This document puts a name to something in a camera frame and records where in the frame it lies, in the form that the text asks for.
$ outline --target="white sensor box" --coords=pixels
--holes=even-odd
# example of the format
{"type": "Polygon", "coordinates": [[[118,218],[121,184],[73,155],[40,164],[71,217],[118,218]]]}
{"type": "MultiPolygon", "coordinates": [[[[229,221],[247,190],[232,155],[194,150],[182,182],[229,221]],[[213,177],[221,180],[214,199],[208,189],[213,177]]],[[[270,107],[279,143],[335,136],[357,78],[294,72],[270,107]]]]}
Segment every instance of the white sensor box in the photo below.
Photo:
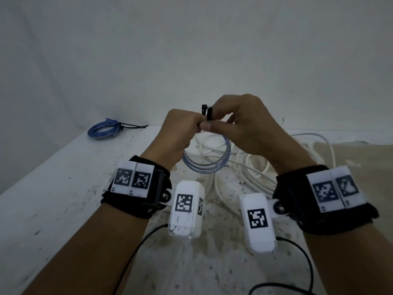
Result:
{"type": "Polygon", "coordinates": [[[184,180],[177,185],[168,226],[171,236],[190,239],[200,236],[204,200],[201,183],[184,180]]]}
{"type": "Polygon", "coordinates": [[[239,197],[246,246],[254,253],[270,253],[277,247],[270,207],[264,193],[239,197]]]}

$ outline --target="gray wall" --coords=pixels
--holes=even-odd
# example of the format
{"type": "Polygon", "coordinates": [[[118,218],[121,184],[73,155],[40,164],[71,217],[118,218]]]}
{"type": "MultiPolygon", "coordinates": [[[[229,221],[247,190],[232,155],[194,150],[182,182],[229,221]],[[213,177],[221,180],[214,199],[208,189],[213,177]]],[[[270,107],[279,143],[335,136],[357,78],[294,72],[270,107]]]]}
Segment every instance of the gray wall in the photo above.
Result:
{"type": "Polygon", "coordinates": [[[393,125],[393,0],[1,2],[2,186],[105,117],[161,124],[226,93],[289,129],[393,125]]]}

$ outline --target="person's right hand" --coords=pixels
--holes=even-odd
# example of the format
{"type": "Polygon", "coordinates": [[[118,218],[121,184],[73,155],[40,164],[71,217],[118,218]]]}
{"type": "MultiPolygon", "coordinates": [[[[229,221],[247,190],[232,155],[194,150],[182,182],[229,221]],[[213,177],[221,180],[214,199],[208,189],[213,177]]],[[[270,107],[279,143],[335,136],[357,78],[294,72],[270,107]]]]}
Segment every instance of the person's right hand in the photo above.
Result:
{"type": "Polygon", "coordinates": [[[265,157],[279,174],[316,164],[256,96],[224,95],[213,105],[212,118],[201,122],[200,129],[225,135],[244,152],[265,157]],[[227,122],[220,121],[230,113],[227,122]]]}

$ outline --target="black and white square code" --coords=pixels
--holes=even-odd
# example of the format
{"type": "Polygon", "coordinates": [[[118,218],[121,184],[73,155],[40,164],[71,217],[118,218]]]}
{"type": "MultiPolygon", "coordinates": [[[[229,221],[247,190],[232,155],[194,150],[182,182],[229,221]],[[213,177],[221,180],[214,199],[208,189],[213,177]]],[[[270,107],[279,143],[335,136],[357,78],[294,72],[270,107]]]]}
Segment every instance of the black and white square code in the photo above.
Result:
{"type": "Polygon", "coordinates": [[[193,195],[178,194],[176,200],[175,211],[191,212],[191,205],[193,203],[193,195]]]}
{"type": "Polygon", "coordinates": [[[149,187],[150,177],[150,173],[135,171],[131,187],[147,189],[149,187]]]}
{"type": "Polygon", "coordinates": [[[199,198],[199,204],[198,204],[198,214],[202,215],[202,208],[203,208],[203,200],[199,198]]]}
{"type": "Polygon", "coordinates": [[[336,182],[343,197],[348,197],[349,195],[359,193],[359,190],[356,187],[351,175],[336,178],[336,182]]]}
{"type": "Polygon", "coordinates": [[[247,210],[248,221],[250,222],[251,229],[254,228],[266,228],[268,226],[268,220],[266,218],[265,209],[253,209],[247,210]]]}
{"type": "Polygon", "coordinates": [[[314,183],[312,188],[314,189],[318,202],[320,203],[339,199],[336,188],[334,188],[333,181],[314,183]]]}
{"type": "Polygon", "coordinates": [[[119,185],[129,186],[131,181],[131,176],[132,176],[132,170],[118,168],[114,183],[119,185]]]}

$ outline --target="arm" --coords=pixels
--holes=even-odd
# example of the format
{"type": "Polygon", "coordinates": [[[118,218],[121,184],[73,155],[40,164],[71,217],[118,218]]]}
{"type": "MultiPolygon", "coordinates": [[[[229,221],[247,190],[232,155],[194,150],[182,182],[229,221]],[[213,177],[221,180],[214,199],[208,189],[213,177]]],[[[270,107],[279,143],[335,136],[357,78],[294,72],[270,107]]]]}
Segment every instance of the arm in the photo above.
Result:
{"type": "MultiPolygon", "coordinates": [[[[214,104],[213,119],[200,128],[224,134],[243,151],[265,157],[279,175],[316,164],[255,96],[221,97],[214,104]],[[227,122],[219,121],[230,113],[227,122]]],[[[393,245],[373,225],[304,237],[328,294],[393,293],[393,245]]]]}
{"type": "MultiPolygon", "coordinates": [[[[141,157],[171,170],[199,131],[197,124],[205,119],[199,113],[171,110],[159,134],[141,157]]],[[[111,295],[128,259],[142,240],[148,222],[148,219],[102,204],[23,294],[111,295]]],[[[122,289],[121,286],[117,294],[121,294],[122,289]]]]}

